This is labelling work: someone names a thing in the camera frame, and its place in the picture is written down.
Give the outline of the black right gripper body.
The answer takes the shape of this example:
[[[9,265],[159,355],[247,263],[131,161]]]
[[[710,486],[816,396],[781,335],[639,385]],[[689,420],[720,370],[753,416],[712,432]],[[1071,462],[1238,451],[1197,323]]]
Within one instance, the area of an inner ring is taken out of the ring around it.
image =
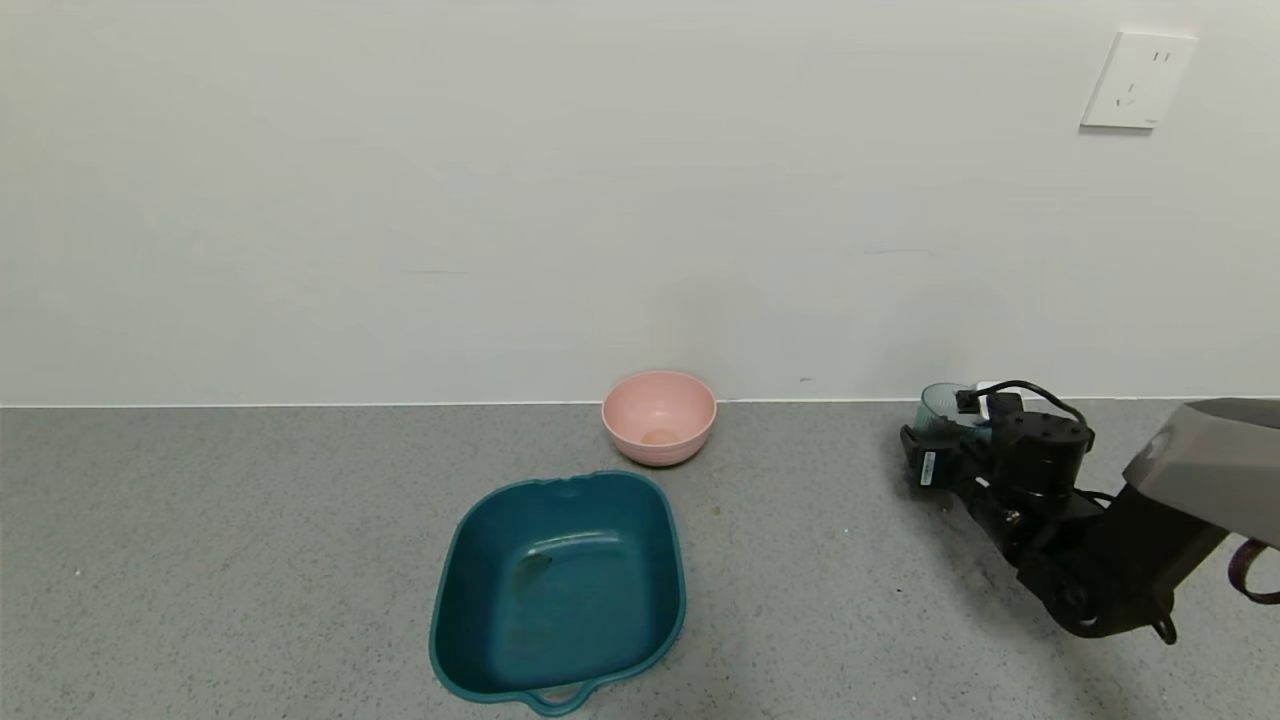
[[[983,477],[988,430],[915,430],[922,455],[909,460],[911,484],[922,489],[957,489]]]

